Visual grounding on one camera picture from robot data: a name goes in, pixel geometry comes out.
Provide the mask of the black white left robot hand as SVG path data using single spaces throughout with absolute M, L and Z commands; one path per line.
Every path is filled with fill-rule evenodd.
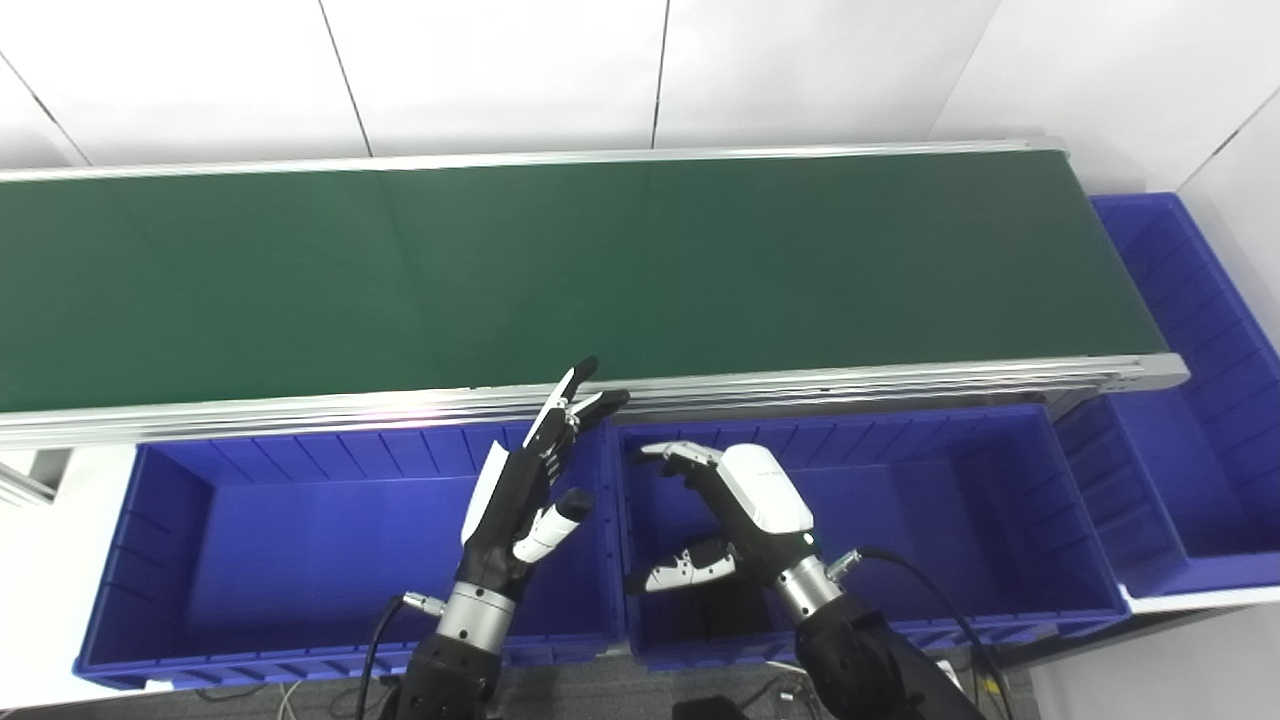
M 515 448 L 490 443 L 460 533 L 457 582 L 521 601 L 534 565 L 590 512 L 590 492 L 572 488 L 558 500 L 550 492 L 576 442 L 630 400 L 626 389 L 576 397 L 598 366 L 595 356 L 572 365 Z

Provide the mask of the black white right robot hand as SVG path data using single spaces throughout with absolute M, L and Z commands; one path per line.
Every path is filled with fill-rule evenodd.
M 719 534 L 626 578 L 631 594 L 652 594 L 735 574 L 804 596 L 820 570 L 812 510 L 774 455 L 762 445 L 718 450 L 691 441 L 645 445 L 643 461 L 659 460 L 681 475 L 719 524 Z

